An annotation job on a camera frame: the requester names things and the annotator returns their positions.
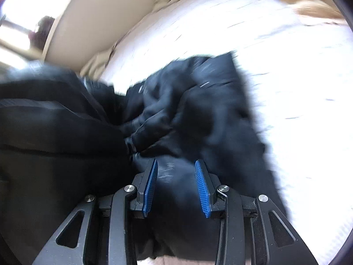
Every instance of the black metal bracket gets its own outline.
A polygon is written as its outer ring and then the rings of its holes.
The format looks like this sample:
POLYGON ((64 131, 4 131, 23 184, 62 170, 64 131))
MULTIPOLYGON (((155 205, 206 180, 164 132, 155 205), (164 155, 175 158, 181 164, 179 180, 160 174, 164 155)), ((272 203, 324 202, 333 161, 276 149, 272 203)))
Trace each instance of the black metal bracket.
POLYGON ((318 265, 316 259, 293 226, 265 195, 257 198, 242 196, 221 185, 217 176, 209 174, 198 160, 209 193, 211 218, 220 219, 216 265, 245 264, 244 218, 250 218, 253 265, 318 265))
POLYGON ((132 219, 147 217, 157 170, 157 161, 150 159, 144 173, 137 174, 131 185, 114 195, 98 201, 93 195, 86 196, 45 244, 33 265, 136 265, 132 219))
POLYGON ((91 246, 96 245, 94 240, 97 238, 98 231, 96 230, 95 209, 96 198, 82 201, 55 231, 32 265, 87 265, 87 261, 94 261, 95 256, 90 253, 86 254, 86 252, 91 246), (75 236, 70 236, 73 235, 70 226, 76 220, 81 221, 81 224, 78 224, 77 239, 75 236))

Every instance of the white bedding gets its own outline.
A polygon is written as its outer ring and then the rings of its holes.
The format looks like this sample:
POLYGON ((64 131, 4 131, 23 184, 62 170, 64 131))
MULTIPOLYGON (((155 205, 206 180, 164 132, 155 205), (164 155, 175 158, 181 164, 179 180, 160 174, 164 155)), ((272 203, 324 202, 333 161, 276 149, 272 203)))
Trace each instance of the white bedding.
POLYGON ((278 0, 181 0, 135 26, 102 79, 125 93, 172 60, 229 51, 289 219, 329 264, 353 227, 348 26, 304 26, 278 0))

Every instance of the beige wall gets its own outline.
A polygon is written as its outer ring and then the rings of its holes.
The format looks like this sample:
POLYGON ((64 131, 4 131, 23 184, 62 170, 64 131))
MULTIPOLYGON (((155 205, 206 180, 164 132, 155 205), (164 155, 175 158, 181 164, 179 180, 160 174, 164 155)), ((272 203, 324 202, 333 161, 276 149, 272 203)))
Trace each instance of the beige wall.
POLYGON ((155 0, 71 0, 49 34, 43 59, 79 71, 153 8, 155 0))

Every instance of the triangular cutout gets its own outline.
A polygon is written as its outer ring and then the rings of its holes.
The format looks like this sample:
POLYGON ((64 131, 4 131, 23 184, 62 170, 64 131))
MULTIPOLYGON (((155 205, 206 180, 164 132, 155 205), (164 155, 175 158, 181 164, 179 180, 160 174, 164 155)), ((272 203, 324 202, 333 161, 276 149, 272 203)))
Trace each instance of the triangular cutout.
POLYGON ((85 213, 83 211, 78 211, 76 213, 76 215, 71 219, 70 223, 65 227, 62 233, 56 239, 56 243, 58 245, 68 248, 76 248, 84 216, 85 213))
POLYGON ((268 213, 268 216, 270 218, 272 232, 277 247, 283 247, 294 244, 295 238, 288 231, 286 226, 283 225, 278 215, 274 211, 270 211, 268 213))

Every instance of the bed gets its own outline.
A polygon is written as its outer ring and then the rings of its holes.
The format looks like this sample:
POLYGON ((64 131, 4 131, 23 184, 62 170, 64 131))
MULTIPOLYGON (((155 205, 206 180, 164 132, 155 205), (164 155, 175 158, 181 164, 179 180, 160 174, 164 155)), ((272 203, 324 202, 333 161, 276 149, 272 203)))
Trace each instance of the bed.
POLYGON ((289 220, 320 265, 353 228, 353 33, 279 0, 181 0, 144 17, 101 80, 125 93, 170 61, 232 52, 289 220))

